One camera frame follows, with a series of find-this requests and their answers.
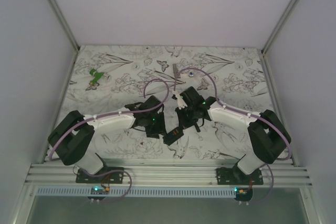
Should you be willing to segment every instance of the butterfly print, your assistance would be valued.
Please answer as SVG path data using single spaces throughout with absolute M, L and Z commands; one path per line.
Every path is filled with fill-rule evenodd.
M 210 84 L 204 78 L 202 78 L 201 85 L 197 88 L 197 90 L 208 89 L 209 85 Z
M 167 61 L 165 60 L 164 61 L 157 60 L 157 63 L 161 65 L 162 72 L 166 71 L 166 69 L 169 67 Z

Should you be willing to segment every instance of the black and white floral pattern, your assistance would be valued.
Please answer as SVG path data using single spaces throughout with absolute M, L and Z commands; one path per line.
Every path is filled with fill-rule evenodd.
M 82 114 L 99 114 L 117 110 L 126 104 L 145 101 L 143 88 L 153 78 L 165 80 L 170 87 L 175 81 L 173 64 L 178 69 L 200 68 L 215 80 L 220 99 L 246 110 L 271 109 L 264 73 L 256 49 L 221 47 L 138 47 L 83 46 L 79 53 L 71 82 L 61 109 L 60 121 L 72 110 Z M 94 68 L 105 72 L 93 88 L 89 82 Z M 202 73 L 192 77 L 184 71 L 177 80 L 177 90 L 194 86 L 203 97 L 213 96 L 214 87 Z M 165 85 L 156 82 L 146 89 L 146 95 L 163 99 Z M 165 104 L 167 131 L 178 124 L 176 101 Z M 171 146 L 162 139 L 147 138 L 133 129 L 103 134 L 94 139 L 89 148 L 102 158 L 138 159 L 217 159 L 241 158 L 251 149 L 247 134 L 227 125 L 205 122 L 197 133 L 194 128 Z

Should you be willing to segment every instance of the white panel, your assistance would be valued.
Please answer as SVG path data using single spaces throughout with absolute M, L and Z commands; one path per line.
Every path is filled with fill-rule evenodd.
M 293 143 L 336 219 L 336 1 L 300 0 L 269 54 Z
M 74 51 L 47 0 L 0 0 L 0 52 L 0 223 L 9 223 Z
M 80 44 L 263 48 L 290 0 L 57 0 Z

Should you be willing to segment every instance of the glass panel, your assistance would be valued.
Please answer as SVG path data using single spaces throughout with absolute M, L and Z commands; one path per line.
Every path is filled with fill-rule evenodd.
M 254 189 L 257 197 L 266 189 Z M 308 223 L 299 189 L 274 189 L 259 204 L 239 205 L 233 199 L 125 198 L 118 202 L 91 204 L 83 197 L 35 198 L 30 224 L 107 223 Z

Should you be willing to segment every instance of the mounting plate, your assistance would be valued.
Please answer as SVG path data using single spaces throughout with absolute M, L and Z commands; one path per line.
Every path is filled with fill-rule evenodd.
M 123 167 L 103 167 L 99 174 L 103 174 L 106 172 L 109 172 L 111 170 L 124 170 Z M 82 172 L 80 169 L 78 170 L 77 177 L 76 177 L 76 183 L 79 184 L 100 184 L 100 182 L 104 179 L 105 176 L 101 177 L 89 177 L 86 175 L 84 172 Z M 122 172 L 116 172 L 116 173 L 111 173 L 110 174 L 110 184 L 122 184 L 122 179 L 123 179 L 123 173 Z
M 261 170 L 256 169 L 250 175 L 240 176 L 239 179 L 234 174 L 234 169 L 221 167 L 216 169 L 217 183 L 219 185 L 246 185 L 250 183 L 252 179 L 253 185 L 263 185 Z

